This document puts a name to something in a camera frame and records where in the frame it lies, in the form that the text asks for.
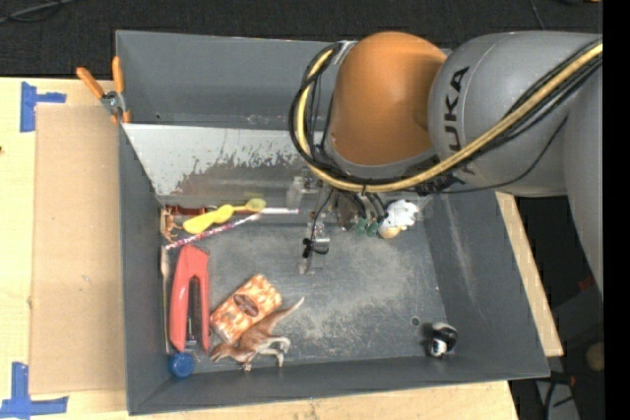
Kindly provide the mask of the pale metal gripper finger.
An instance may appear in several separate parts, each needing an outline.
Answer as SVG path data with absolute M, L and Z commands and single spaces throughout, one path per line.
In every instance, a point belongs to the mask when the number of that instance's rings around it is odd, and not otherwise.
M 322 222 L 309 223 L 298 260 L 300 274 L 315 274 L 326 265 L 330 236 Z
M 294 176 L 285 195 L 285 204 L 291 210 L 312 211 L 320 195 L 320 181 L 311 176 Z

